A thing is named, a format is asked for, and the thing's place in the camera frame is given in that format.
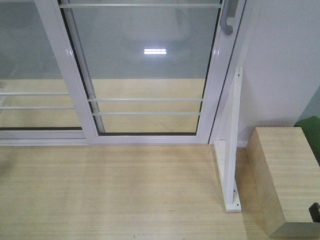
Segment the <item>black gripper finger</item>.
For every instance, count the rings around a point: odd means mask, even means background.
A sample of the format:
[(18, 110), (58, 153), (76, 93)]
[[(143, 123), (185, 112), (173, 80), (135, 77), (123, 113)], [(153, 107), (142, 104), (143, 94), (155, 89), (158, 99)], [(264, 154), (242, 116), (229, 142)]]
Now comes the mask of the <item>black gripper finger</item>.
[(314, 202), (309, 208), (309, 213), (313, 222), (320, 222), (320, 204)]

